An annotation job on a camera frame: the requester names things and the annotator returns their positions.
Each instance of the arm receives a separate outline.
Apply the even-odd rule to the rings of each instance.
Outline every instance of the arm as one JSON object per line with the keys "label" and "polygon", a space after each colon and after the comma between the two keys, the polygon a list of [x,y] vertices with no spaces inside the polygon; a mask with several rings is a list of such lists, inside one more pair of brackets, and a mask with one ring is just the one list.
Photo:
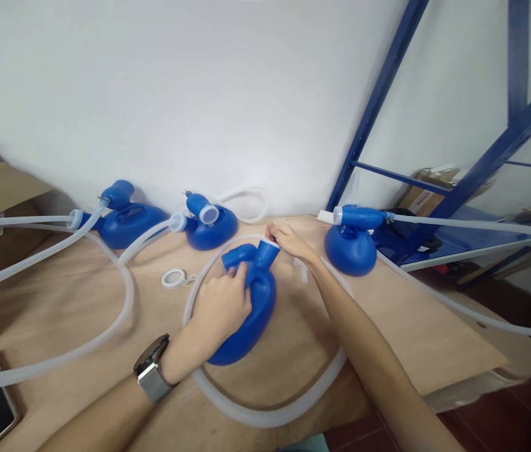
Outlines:
{"label": "arm", "polygon": [[266,237],[300,258],[311,271],[353,368],[402,450],[463,450],[416,391],[377,326],[345,292],[315,251],[288,225],[269,223]]}
{"label": "arm", "polygon": [[[176,384],[207,361],[237,331],[251,312],[244,291],[245,262],[228,275],[201,287],[195,314],[175,335],[160,365],[165,380]],[[138,348],[138,355],[144,349]],[[130,375],[57,431],[39,449],[45,451],[114,452],[125,450],[155,408],[135,376]]]}

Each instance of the clear plastic tube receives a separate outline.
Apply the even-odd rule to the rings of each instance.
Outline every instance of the clear plastic tube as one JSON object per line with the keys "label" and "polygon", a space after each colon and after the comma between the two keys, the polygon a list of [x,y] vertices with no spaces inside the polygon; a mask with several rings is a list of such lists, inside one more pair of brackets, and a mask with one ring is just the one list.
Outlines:
{"label": "clear plastic tube", "polygon": [[154,240],[149,240],[150,236],[155,234],[156,232],[161,231],[161,229],[167,228],[165,231],[161,231],[160,234],[158,234],[158,237],[162,237],[165,234],[169,232],[168,228],[174,224],[174,219],[169,218],[168,220],[165,220],[161,223],[156,224],[155,226],[151,227],[148,231],[143,233],[140,237],[138,237],[136,240],[134,240],[129,247],[126,248],[126,250],[119,256],[119,263],[122,265],[127,264],[127,262],[134,257],[136,254],[138,254],[140,251],[142,251],[144,248],[146,248],[148,245],[153,243],[157,238],[153,237]]}
{"label": "clear plastic tube", "polygon": [[531,235],[531,226],[510,223],[495,223],[486,221],[451,220],[448,218],[410,217],[407,215],[391,214],[391,221],[403,221],[406,223],[434,224],[440,226],[466,227],[472,229],[500,230],[516,232],[518,234]]}
{"label": "clear plastic tube", "polygon": [[380,251],[377,251],[378,258],[386,263],[389,267],[391,267],[393,270],[395,270],[397,273],[399,273],[401,276],[406,278],[408,281],[412,281],[414,284],[418,285],[422,289],[426,290],[427,292],[431,293],[435,298],[437,298],[440,302],[443,304],[446,304],[452,309],[455,309],[458,312],[461,312],[462,314],[466,314],[469,317],[474,318],[475,320],[484,323],[486,325],[494,326],[495,328],[499,328],[501,330],[510,331],[511,333],[516,333],[524,336],[531,336],[531,328],[527,328],[525,326],[518,326],[513,325],[511,323],[503,322],[501,320],[496,320],[491,317],[487,317],[481,313],[478,313],[477,311],[473,311],[472,309],[467,308],[466,306],[452,300],[451,298],[447,297],[446,295],[443,295],[442,293],[437,292],[436,290],[430,288],[423,282],[420,282],[418,279],[416,279],[414,276],[410,275],[409,273],[403,271],[400,267],[396,266],[393,262],[391,262],[387,256],[382,254]]}
{"label": "clear plastic tube", "polygon": [[[242,235],[240,237],[234,237],[226,242],[221,248],[219,248],[213,257],[207,262],[207,265],[203,268],[201,273],[196,278],[196,281],[188,295],[188,302],[184,310],[183,324],[186,325],[190,320],[192,309],[195,304],[196,294],[199,287],[205,278],[205,275],[215,263],[215,261],[222,255],[225,249],[240,240],[246,239],[262,239],[263,235],[249,234]],[[333,275],[339,280],[343,288],[353,298],[353,292],[351,287],[345,281],[343,276],[324,258],[322,258],[326,267],[333,273]],[[271,410],[271,411],[259,411],[250,408],[246,408],[242,405],[238,405],[223,395],[206,377],[201,368],[196,369],[192,376],[195,379],[197,386],[203,391],[206,397],[224,414],[230,416],[235,421],[241,422],[256,428],[273,428],[284,424],[287,424],[294,419],[302,416],[308,409],[310,409],[319,400],[319,398],[326,392],[330,385],[335,381],[339,372],[343,368],[346,355],[343,347],[340,347],[336,353],[334,359],[328,366],[328,368],[320,375],[318,380],[310,387],[301,397],[294,402],[290,403],[286,407]]]}
{"label": "clear plastic tube", "polygon": [[10,226],[15,224],[29,224],[29,223],[52,223],[52,222],[69,222],[73,217],[69,215],[52,215],[40,217],[6,217],[0,218],[0,226]]}
{"label": "clear plastic tube", "polygon": [[[61,232],[68,232],[70,233],[68,229],[64,227],[55,227],[55,226],[47,226],[47,225],[21,225],[20,227],[28,227],[32,229],[50,229],[50,230],[57,230]],[[96,348],[100,347],[102,344],[104,344],[106,341],[111,339],[115,333],[123,326],[123,323],[126,321],[126,319],[129,317],[132,306],[134,304],[134,280],[132,278],[132,274],[128,270],[128,268],[125,265],[119,264],[117,256],[113,254],[113,252],[105,245],[105,243],[99,238],[96,237],[94,234],[91,234],[90,232],[86,232],[84,234],[89,239],[96,242],[100,248],[109,256],[109,259],[117,266],[119,271],[121,272],[121,276],[123,277],[123,280],[126,285],[126,297],[125,302],[123,305],[123,309],[121,309],[121,312],[119,313],[119,316],[115,319],[113,324],[108,327],[105,331],[103,331],[101,334],[96,336],[94,339],[90,340],[89,342],[83,344],[80,347],[77,347],[74,350],[71,350],[70,352],[64,353],[63,355],[27,365],[24,367],[19,367],[17,369],[12,370],[2,370],[0,372],[0,387],[2,386],[8,386],[11,384],[19,383],[21,381],[38,377],[42,374],[45,374],[49,370],[55,369],[64,363],[67,363],[69,361],[75,360],[87,353],[92,352]]]}
{"label": "clear plastic tube", "polygon": [[16,264],[0,271],[0,282],[4,281],[6,278],[11,277],[12,275],[17,274],[20,271],[25,270],[26,268],[31,267],[33,264],[37,264],[39,261],[42,261],[43,259],[46,259],[47,257],[50,257],[53,254],[56,254],[57,252],[67,248],[69,245],[72,245],[76,241],[81,239],[85,235],[85,233],[88,232],[92,228],[92,226],[94,226],[94,223],[98,221],[108,203],[108,200],[100,201],[100,205],[96,210],[94,210],[92,216],[90,216],[88,221],[81,228],[75,231],[75,233],[73,233],[71,237],[67,237],[62,242],[59,242],[56,245],[51,246],[50,248],[40,251],[39,253],[34,254],[33,256],[29,256],[27,259],[23,259],[21,262],[17,262]]}
{"label": "clear plastic tube", "polygon": [[247,193],[252,190],[260,191],[264,196],[264,208],[259,212],[256,216],[253,218],[246,218],[238,213],[234,212],[238,220],[242,223],[246,224],[252,224],[257,223],[259,220],[265,217],[267,214],[268,209],[270,209],[270,192],[268,189],[262,185],[252,185],[252,186],[245,186],[242,188],[239,188],[237,190],[234,190],[230,193],[228,193],[225,196],[222,196],[221,198],[218,198],[217,196],[213,196],[211,193],[206,193],[202,190],[197,190],[197,193],[201,193],[203,196],[207,197],[213,204],[219,204],[221,206],[224,206],[225,208],[229,208],[230,210],[233,210],[230,208],[230,206],[226,203],[226,201],[231,200],[232,198],[235,198],[236,196],[239,196],[241,193]]}

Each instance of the watch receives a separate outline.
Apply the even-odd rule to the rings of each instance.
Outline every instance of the watch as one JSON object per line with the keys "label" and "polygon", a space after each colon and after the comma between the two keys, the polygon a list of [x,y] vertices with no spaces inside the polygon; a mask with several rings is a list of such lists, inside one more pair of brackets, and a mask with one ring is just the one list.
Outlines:
{"label": "watch", "polygon": [[146,396],[153,403],[163,399],[177,386],[177,384],[167,383],[159,367],[159,360],[168,344],[168,334],[157,338],[134,364],[134,375],[138,379],[138,384],[144,389]]}

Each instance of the blue urinal bottle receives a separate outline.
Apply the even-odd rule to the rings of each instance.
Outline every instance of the blue urinal bottle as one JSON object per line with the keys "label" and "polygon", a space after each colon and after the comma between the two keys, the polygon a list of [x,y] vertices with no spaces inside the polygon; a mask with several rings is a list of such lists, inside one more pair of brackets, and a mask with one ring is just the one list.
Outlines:
{"label": "blue urinal bottle", "polygon": [[236,234],[239,222],[234,213],[220,205],[212,205],[198,193],[186,192],[186,206],[193,215],[186,221],[186,237],[192,248],[217,248]]}
{"label": "blue urinal bottle", "polygon": [[335,207],[335,224],[324,238],[324,247],[330,262],[349,276],[364,276],[370,273],[377,263],[377,248],[368,230],[379,227],[386,216],[386,212],[368,207]]}
{"label": "blue urinal bottle", "polygon": [[280,247],[270,240],[261,239],[259,246],[241,245],[222,256],[226,271],[247,262],[245,289],[251,289],[251,314],[239,330],[230,336],[209,359],[210,364],[228,365],[244,357],[255,346],[272,316],[276,304],[276,280],[269,270],[278,256]]}
{"label": "blue urinal bottle", "polygon": [[[158,223],[169,219],[169,215],[158,207],[130,202],[134,186],[126,180],[118,180],[102,192],[102,199],[109,200],[109,209],[92,227],[111,249],[125,249],[143,233]],[[89,213],[75,209],[71,215],[77,218],[70,229],[79,229],[90,218]]]}

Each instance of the watch strap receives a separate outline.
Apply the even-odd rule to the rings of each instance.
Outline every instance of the watch strap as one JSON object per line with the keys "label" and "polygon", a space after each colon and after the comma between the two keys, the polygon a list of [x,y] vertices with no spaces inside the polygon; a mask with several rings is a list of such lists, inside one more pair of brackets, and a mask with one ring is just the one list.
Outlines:
{"label": "watch strap", "polygon": [[146,397],[152,402],[157,403],[163,400],[169,392],[177,385],[170,385],[165,381],[161,370],[157,364],[152,365],[149,369],[143,372],[142,377],[138,383],[144,389]]}

